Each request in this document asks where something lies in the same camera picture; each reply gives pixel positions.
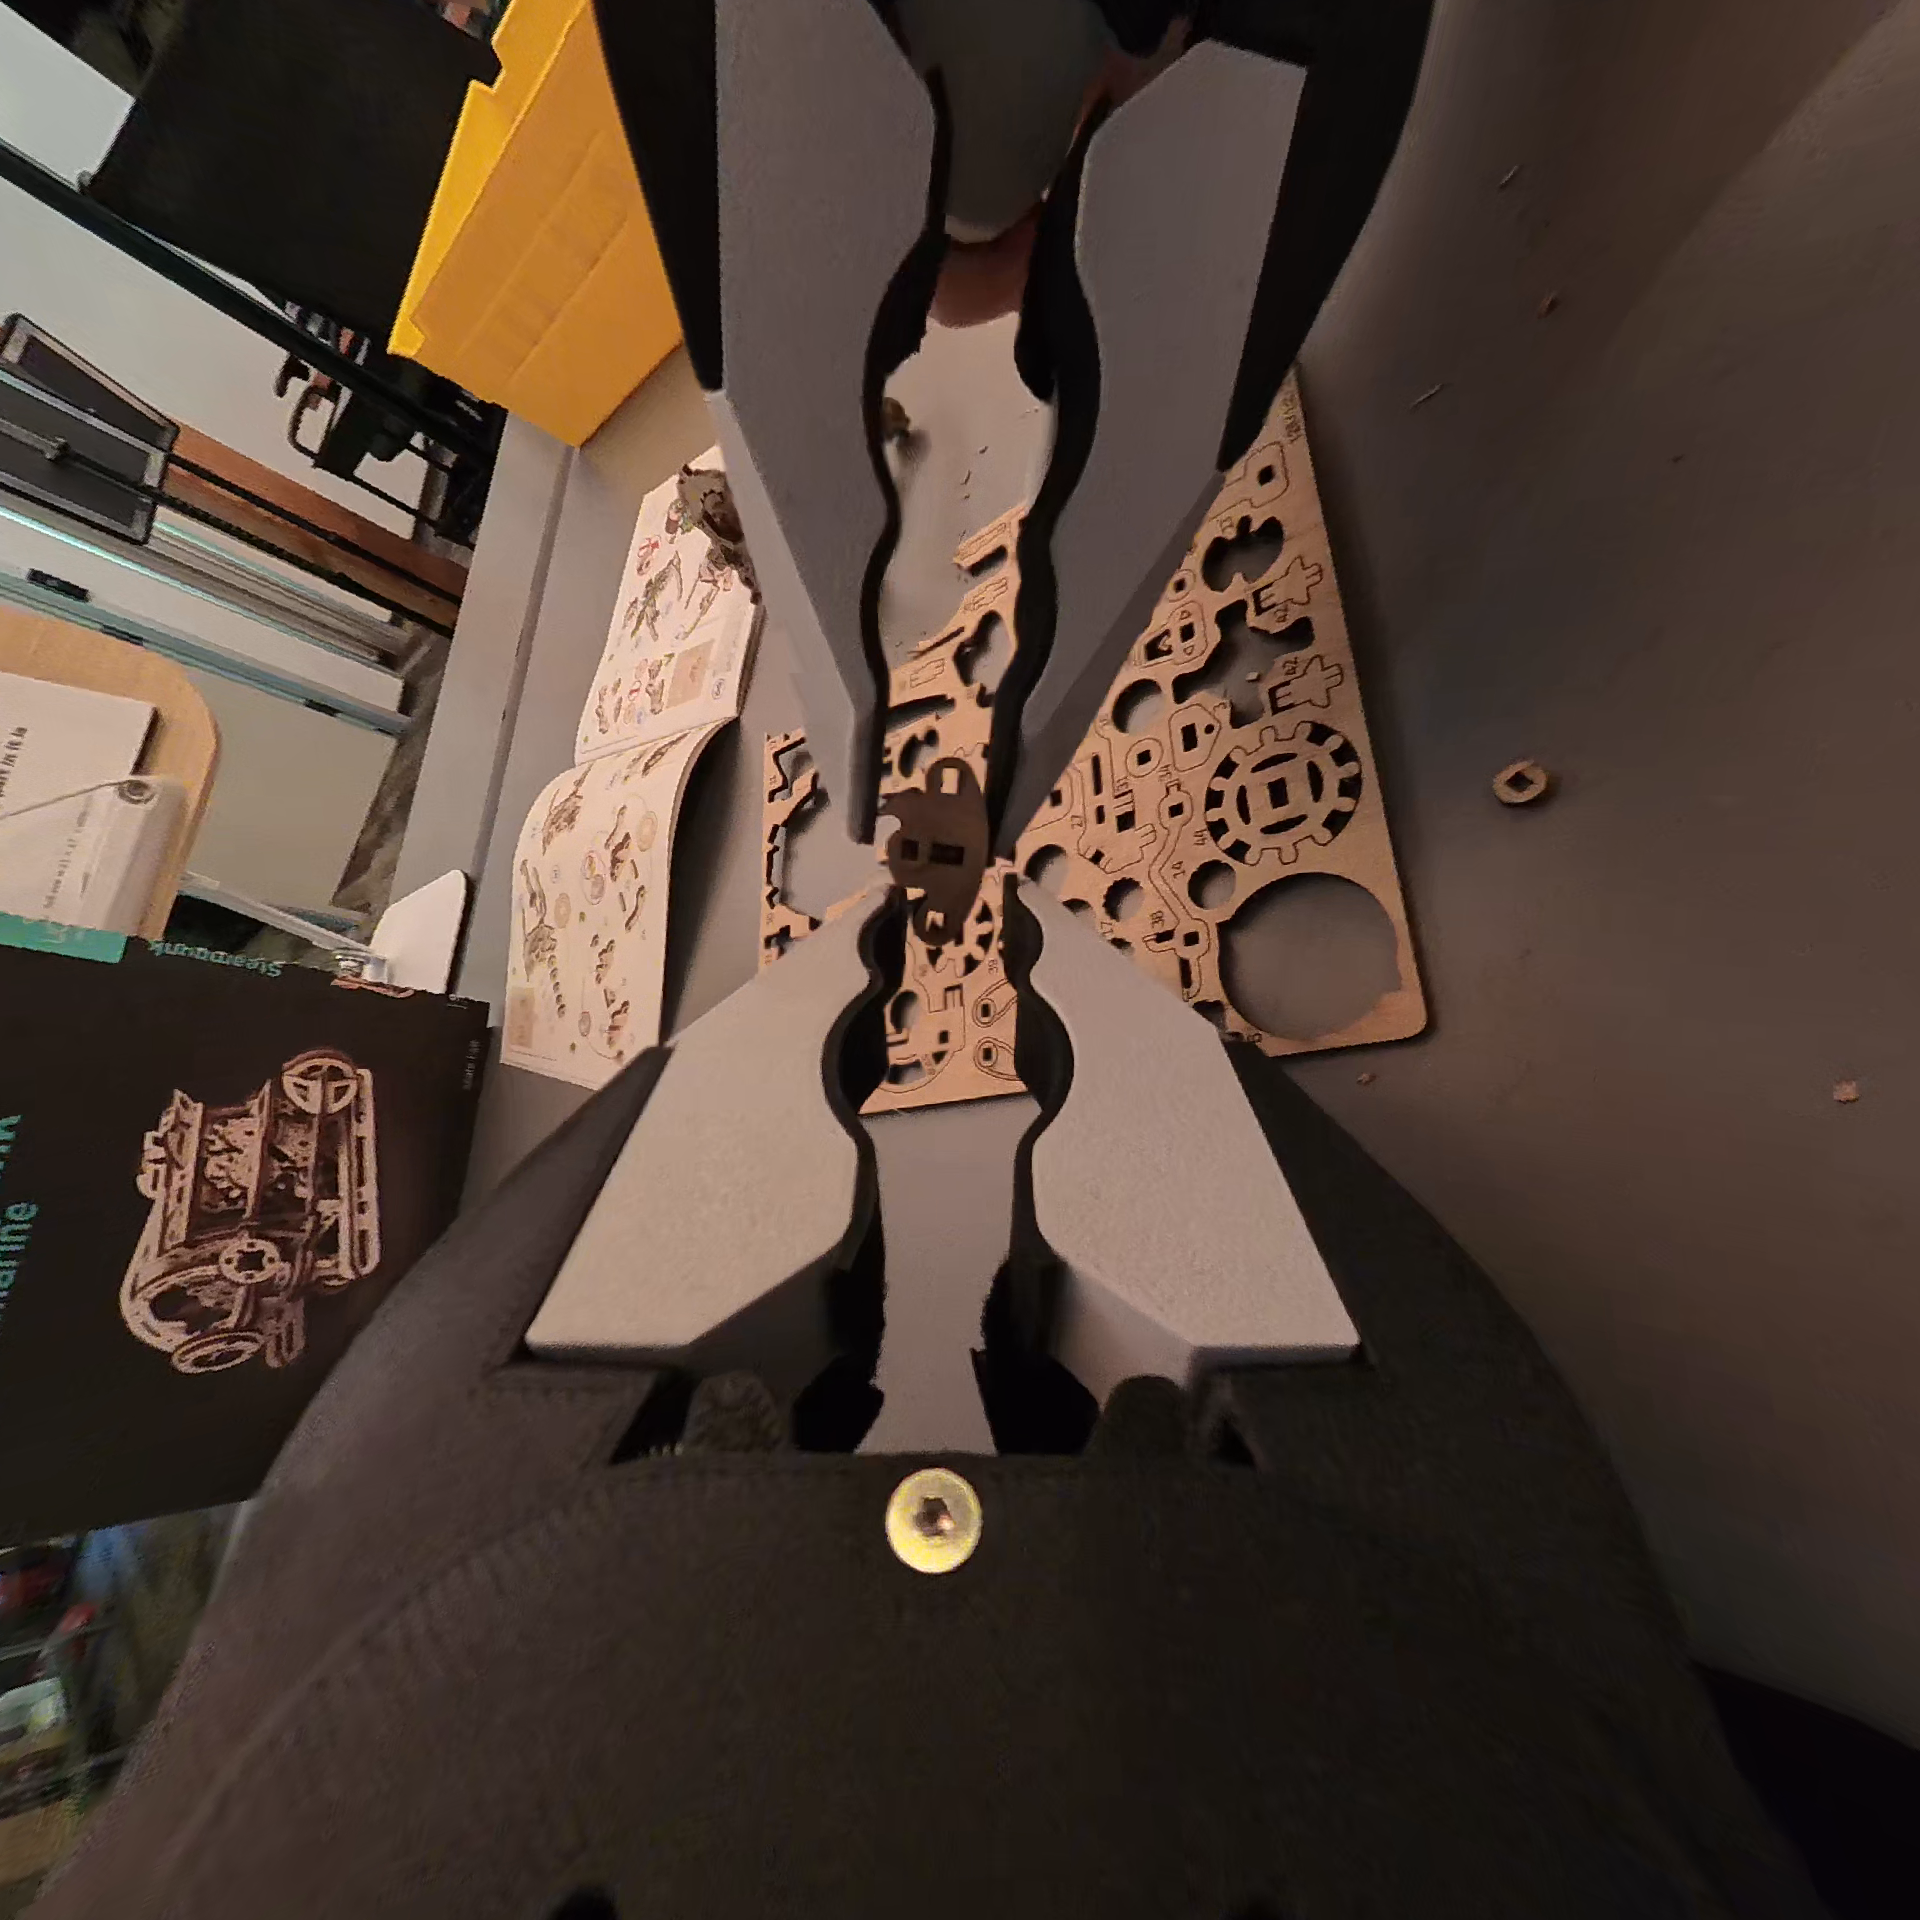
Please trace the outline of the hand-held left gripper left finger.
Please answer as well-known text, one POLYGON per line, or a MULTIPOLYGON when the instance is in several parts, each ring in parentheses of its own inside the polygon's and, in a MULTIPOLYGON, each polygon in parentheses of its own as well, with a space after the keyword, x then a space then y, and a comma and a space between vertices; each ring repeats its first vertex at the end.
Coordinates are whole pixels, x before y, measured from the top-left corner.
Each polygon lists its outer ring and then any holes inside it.
POLYGON ((881 1210, 857 1108, 898 979, 901 892, 878 882, 684 1028, 526 1331, 532 1353, 876 1402, 881 1210))

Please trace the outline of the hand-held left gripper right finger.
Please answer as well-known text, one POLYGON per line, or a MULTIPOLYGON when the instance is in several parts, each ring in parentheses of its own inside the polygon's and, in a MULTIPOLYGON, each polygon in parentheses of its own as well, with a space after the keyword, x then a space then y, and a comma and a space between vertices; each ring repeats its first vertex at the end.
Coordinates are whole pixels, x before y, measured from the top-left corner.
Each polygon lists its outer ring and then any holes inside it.
POLYGON ((1003 887, 1015 1155, 991 1353, 1125 1379, 1331 1362, 1359 1335, 1217 1028, 1033 881, 1003 887))

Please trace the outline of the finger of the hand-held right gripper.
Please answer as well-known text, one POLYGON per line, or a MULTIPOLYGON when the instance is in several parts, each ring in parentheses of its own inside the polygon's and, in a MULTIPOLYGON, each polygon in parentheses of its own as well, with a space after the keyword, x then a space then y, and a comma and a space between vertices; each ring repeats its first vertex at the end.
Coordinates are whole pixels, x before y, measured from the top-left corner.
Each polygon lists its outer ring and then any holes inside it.
POLYGON ((1058 348, 991 722, 997 848, 1049 799, 1233 463, 1221 442, 1305 82, 1299 65, 1204 39, 1089 138, 1082 308, 1058 348))
POLYGON ((709 402, 806 744, 857 844, 878 808, 878 593, 901 527, 881 398, 927 320, 949 155, 943 82, 882 10, 717 4, 725 366, 709 402))

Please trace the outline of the small dark wooden model part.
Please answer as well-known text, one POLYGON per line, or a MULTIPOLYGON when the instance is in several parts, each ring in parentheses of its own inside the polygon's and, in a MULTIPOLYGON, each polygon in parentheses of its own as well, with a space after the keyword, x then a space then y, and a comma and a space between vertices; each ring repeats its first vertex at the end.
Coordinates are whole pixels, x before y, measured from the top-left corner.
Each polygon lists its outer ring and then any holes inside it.
POLYGON ((882 799, 881 816, 897 823, 885 864, 906 892, 919 895, 911 908, 917 938, 927 948, 956 944, 990 863, 988 803, 977 769, 958 756, 938 760, 923 786, 882 799))

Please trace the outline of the person's right hand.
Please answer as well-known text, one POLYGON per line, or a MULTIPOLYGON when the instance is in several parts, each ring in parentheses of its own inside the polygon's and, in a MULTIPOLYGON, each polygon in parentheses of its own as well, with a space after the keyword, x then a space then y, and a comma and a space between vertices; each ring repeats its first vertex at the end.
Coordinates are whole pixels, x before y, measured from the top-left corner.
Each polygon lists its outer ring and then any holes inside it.
POLYGON ((949 329, 972 329, 1017 313, 1045 207, 990 238, 947 240, 927 316, 949 329))

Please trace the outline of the yellow plastic bin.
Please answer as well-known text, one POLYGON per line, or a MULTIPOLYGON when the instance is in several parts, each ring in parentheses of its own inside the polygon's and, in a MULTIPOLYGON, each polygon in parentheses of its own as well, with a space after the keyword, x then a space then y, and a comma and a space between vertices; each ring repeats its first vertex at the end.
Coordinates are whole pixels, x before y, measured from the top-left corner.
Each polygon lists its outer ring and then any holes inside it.
POLYGON ((389 351, 582 446, 681 344, 590 2, 514 2, 389 351))

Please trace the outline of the plywood sheet with cutouts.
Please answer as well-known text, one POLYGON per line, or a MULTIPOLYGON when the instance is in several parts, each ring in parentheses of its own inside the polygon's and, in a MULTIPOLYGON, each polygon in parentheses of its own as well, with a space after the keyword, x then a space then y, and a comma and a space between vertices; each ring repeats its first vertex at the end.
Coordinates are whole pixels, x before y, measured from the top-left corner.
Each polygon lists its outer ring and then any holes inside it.
MULTIPOLYGON (((769 735, 762 748, 758 962, 771 967, 838 916, 860 886, 799 878, 805 842, 844 852, 850 847, 830 816, 805 735, 769 735)), ((1017 992, 999 956, 1003 876, 997 867, 980 882, 961 940, 927 946, 914 934, 906 938, 901 990, 885 1016, 886 1068, 867 1116, 1023 1090, 1015 1057, 1017 992)))

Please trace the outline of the open instruction booklet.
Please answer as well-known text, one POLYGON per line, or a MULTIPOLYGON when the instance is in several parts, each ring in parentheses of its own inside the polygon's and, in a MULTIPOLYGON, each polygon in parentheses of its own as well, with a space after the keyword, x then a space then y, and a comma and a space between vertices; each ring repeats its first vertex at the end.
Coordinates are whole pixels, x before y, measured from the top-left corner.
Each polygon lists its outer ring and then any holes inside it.
POLYGON ((502 1065, 601 1088, 659 1044, 667 889, 692 769, 743 707, 762 634, 748 546, 673 535, 676 476, 641 504, 571 767, 513 856, 502 1065))

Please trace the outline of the black storage box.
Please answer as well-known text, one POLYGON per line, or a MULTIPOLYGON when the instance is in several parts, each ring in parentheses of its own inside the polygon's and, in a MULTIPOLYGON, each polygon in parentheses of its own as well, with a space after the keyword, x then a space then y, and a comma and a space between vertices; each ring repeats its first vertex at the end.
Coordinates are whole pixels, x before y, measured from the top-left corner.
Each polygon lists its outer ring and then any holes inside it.
POLYGON ((193 2, 86 195, 386 344, 485 39, 417 2, 193 2))

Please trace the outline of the white card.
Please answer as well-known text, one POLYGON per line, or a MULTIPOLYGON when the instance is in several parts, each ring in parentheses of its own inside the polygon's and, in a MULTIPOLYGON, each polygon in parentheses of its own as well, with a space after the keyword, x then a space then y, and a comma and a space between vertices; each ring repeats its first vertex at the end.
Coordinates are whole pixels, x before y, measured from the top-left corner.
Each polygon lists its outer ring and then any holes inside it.
POLYGON ((446 872, 393 900, 367 935, 367 984, 446 995, 465 944, 470 881, 446 872))

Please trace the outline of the plywood sheet with round holes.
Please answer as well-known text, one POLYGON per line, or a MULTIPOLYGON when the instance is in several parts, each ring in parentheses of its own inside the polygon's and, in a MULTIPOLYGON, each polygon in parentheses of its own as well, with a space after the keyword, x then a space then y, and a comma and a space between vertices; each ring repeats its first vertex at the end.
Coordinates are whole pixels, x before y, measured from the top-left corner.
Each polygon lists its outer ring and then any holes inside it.
POLYGON ((1015 867, 1226 1036, 1266 1055, 1429 1027, 1349 619, 1290 374, 1023 832, 1015 867), (1341 1018, 1257 1012, 1227 934, 1338 881, 1383 920, 1383 984, 1341 1018))

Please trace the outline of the black box with engine print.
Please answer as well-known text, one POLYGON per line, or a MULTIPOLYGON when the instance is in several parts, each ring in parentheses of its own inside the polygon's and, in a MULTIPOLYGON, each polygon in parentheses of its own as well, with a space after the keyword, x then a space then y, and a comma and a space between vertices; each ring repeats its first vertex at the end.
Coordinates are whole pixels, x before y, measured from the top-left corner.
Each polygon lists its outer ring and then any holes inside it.
POLYGON ((459 1206, 490 1009, 2 951, 2 1542, 234 1505, 459 1206))

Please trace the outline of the black equipment case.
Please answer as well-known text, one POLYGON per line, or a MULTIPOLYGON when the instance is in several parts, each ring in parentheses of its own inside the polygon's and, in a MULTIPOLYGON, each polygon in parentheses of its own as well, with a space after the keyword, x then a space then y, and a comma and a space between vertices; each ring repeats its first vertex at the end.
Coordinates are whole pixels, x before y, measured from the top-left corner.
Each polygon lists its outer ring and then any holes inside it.
POLYGON ((153 539, 179 423, 26 316, 2 322, 2 490, 132 542, 153 539))

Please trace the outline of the light wooden board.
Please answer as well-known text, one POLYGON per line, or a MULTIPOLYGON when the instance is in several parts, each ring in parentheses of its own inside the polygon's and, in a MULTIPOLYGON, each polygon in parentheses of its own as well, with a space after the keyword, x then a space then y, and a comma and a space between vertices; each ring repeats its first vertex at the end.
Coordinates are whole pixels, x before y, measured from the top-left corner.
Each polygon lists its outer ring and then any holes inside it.
POLYGON ((183 811, 132 934, 158 940, 173 911, 187 856, 220 771, 221 739, 202 690, 179 663, 132 641, 54 615, 2 608, 2 668, 21 680, 148 704, 153 720, 138 771, 183 786, 183 811))

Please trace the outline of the white cardboard box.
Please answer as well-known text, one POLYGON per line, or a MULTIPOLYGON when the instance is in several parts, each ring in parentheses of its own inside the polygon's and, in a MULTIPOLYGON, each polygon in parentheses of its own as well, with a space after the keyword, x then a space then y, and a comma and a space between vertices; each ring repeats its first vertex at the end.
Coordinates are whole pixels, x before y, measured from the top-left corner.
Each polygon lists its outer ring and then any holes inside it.
POLYGON ((163 808, 139 780, 156 707, 2 678, 2 908, 28 921, 108 928, 163 808))

